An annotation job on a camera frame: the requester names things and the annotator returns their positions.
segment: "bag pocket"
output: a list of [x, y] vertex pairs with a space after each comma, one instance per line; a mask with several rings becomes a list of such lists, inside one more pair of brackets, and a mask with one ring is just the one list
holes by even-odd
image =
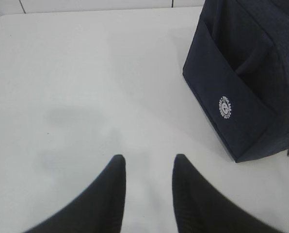
[[234, 72], [203, 21], [197, 26], [183, 76], [235, 160], [275, 117]]

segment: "white wall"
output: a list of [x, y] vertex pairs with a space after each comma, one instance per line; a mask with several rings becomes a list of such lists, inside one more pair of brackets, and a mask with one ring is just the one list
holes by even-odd
[[22, 14], [19, 0], [0, 0], [0, 16], [6, 14]]
[[27, 13], [171, 7], [172, 0], [22, 0]]
[[[27, 13], [171, 7], [172, 0], [21, 0]], [[174, 7], [201, 6], [205, 0], [174, 0]], [[19, 0], [0, 0], [0, 16], [22, 14]]]
[[205, 0], [174, 0], [174, 7], [202, 6]]

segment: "dark navy bag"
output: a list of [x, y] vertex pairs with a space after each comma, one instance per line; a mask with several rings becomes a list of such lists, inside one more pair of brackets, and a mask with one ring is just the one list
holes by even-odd
[[289, 155], [289, 0], [206, 0], [183, 76], [235, 162]]

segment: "table surface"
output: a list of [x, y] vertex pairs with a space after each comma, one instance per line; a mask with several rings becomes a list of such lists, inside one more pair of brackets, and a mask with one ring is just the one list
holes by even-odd
[[236, 164], [186, 85], [200, 7], [0, 18], [0, 233], [76, 197], [127, 161], [123, 233], [176, 233], [172, 168], [184, 153], [220, 192], [289, 232], [286, 152]]

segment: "white logo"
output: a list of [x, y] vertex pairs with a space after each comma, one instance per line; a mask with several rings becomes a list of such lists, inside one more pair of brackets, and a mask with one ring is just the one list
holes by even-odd
[[232, 114], [232, 106], [227, 97], [222, 96], [219, 101], [219, 110], [224, 119], [229, 119]]

